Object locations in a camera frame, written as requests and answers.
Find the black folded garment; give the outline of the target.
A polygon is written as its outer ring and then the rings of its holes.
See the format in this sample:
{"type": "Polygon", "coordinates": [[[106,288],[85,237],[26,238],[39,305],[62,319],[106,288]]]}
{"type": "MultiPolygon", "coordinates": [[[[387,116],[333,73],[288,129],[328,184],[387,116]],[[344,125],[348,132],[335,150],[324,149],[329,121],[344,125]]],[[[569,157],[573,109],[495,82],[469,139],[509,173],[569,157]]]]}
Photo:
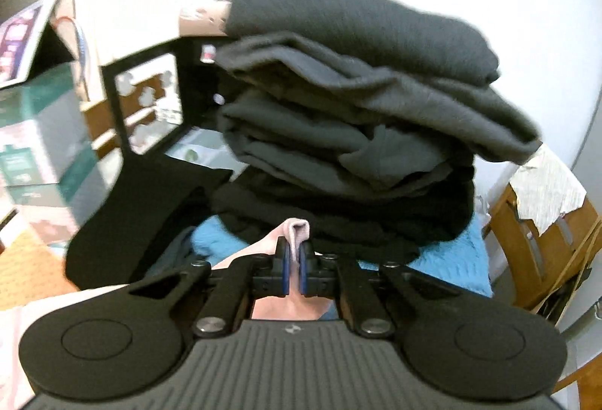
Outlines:
{"type": "Polygon", "coordinates": [[[213,212],[227,230],[254,243],[290,217],[310,224],[315,250],[369,262],[410,262],[429,244],[456,239],[473,218],[473,153],[462,147],[450,174],[407,196],[359,199],[311,191],[255,166],[219,187],[213,212]]]}

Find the teal knitted sweater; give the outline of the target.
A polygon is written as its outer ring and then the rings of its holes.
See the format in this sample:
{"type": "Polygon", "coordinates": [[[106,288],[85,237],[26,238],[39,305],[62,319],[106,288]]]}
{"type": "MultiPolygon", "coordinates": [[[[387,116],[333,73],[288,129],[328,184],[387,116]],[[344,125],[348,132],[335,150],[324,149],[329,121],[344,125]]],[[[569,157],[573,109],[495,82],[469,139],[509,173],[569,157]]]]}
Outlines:
{"type": "MultiPolygon", "coordinates": [[[[205,220],[191,236],[193,251],[206,258],[213,267],[223,268],[237,257],[253,254],[275,254],[277,240],[283,237],[293,243],[292,253],[298,256],[302,241],[310,238],[310,223],[290,217],[259,241],[248,244],[230,233],[218,216],[205,220]]],[[[470,292],[492,297],[489,278],[489,257],[480,236],[477,218],[454,240],[437,242],[420,249],[420,254],[409,267],[449,282],[470,292]]]]}

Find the lower teal pink carton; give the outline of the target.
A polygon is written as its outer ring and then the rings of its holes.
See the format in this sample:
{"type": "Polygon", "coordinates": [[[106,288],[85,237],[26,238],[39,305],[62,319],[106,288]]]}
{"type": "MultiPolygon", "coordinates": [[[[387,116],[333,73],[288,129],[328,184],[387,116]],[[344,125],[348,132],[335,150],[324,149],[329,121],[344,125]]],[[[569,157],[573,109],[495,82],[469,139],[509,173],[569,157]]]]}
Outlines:
{"type": "Polygon", "coordinates": [[[103,204],[107,188],[93,169],[81,181],[7,187],[18,213],[45,244],[68,242],[103,204]]]}

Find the teal pink carton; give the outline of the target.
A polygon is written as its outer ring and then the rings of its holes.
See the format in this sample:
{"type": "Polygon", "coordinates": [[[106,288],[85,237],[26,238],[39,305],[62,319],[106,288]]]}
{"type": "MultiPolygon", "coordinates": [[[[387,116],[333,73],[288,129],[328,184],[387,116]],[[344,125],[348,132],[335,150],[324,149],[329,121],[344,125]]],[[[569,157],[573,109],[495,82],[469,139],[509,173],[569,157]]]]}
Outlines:
{"type": "Polygon", "coordinates": [[[68,242],[103,204],[107,188],[93,169],[81,181],[7,187],[18,213],[45,244],[68,242]]]}
{"type": "Polygon", "coordinates": [[[96,208],[104,200],[69,63],[1,91],[1,184],[17,205],[96,208]]]}

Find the black water dispenser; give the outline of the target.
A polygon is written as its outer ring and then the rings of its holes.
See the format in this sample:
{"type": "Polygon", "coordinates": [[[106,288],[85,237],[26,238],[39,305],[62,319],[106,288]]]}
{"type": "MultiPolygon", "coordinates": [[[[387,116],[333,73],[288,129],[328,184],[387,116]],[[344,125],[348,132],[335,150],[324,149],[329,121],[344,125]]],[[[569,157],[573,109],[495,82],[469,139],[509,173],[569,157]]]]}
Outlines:
{"type": "Polygon", "coordinates": [[[245,164],[217,130],[217,112],[237,85],[216,65],[232,40],[179,37],[101,69],[123,160],[169,158],[239,174],[245,164]]]}

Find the orange patterned table mat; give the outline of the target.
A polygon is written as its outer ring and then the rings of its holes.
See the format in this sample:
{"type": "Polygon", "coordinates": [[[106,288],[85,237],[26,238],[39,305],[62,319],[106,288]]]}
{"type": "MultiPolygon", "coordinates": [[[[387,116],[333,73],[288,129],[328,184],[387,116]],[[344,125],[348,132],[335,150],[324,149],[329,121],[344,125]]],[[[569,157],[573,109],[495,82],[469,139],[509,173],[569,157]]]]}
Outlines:
{"type": "Polygon", "coordinates": [[[33,230],[25,230],[1,253],[2,311],[79,289],[64,273],[64,260],[33,230]]]}

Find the wooden chair far side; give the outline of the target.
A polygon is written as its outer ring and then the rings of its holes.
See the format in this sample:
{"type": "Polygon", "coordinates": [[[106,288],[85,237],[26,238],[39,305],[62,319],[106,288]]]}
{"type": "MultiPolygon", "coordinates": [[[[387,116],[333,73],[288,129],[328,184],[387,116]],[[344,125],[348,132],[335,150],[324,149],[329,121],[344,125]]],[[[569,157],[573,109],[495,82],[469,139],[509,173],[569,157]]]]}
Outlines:
{"type": "Polygon", "coordinates": [[[483,237],[498,242],[514,286],[512,304],[537,313],[566,286],[573,294],[601,249],[601,215],[590,200],[562,214],[545,233],[518,216],[518,199],[507,186],[491,209],[483,237]]]}

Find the upper teal pink carton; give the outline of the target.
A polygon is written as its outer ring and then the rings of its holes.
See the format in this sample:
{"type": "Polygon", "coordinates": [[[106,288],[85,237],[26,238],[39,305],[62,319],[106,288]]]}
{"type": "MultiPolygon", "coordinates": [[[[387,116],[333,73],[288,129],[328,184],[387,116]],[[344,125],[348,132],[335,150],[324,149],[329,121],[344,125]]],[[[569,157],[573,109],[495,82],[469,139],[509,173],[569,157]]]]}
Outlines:
{"type": "Polygon", "coordinates": [[[17,205],[96,208],[104,200],[69,63],[1,91],[1,184],[17,205]]]}

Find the tablet with white frame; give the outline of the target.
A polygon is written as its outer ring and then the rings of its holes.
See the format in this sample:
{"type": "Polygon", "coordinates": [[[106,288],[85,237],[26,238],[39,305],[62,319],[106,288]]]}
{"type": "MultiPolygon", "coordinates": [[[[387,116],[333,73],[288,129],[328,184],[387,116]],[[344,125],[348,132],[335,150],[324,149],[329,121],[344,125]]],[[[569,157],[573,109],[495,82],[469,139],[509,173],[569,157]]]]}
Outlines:
{"type": "Polygon", "coordinates": [[[27,80],[57,0],[38,0],[1,24],[1,88],[27,80]]]}

